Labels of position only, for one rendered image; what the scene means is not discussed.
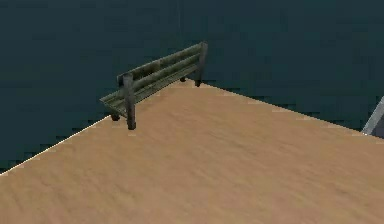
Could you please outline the grey room door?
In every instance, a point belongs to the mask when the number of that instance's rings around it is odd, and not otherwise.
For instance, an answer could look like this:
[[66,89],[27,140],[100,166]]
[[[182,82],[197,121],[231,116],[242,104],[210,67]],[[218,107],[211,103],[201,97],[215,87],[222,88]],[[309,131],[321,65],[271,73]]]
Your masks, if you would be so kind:
[[384,96],[378,102],[372,115],[362,129],[362,132],[365,135],[371,135],[384,139]]

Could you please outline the green slatted wooden bench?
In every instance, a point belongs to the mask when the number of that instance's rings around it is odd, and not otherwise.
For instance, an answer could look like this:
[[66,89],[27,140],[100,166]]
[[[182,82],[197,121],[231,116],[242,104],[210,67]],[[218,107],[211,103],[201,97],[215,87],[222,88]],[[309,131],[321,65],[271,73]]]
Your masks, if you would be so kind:
[[100,99],[113,121],[126,119],[129,130],[136,129],[135,105],[168,85],[185,82],[195,75],[195,86],[202,83],[208,43],[202,41],[173,54],[136,67],[116,77],[117,90]]

